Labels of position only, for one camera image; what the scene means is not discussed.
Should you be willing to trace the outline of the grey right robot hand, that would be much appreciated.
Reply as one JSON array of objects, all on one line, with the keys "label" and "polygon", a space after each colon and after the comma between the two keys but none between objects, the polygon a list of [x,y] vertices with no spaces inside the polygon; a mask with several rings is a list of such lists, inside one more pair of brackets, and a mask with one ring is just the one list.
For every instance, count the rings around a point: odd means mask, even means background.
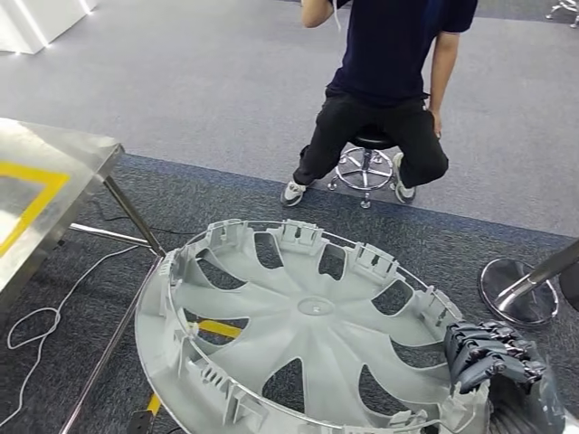
[{"label": "grey right robot hand", "polygon": [[444,347],[452,393],[489,387],[488,433],[565,430],[554,374],[534,341],[502,322],[460,322],[447,327]]}]

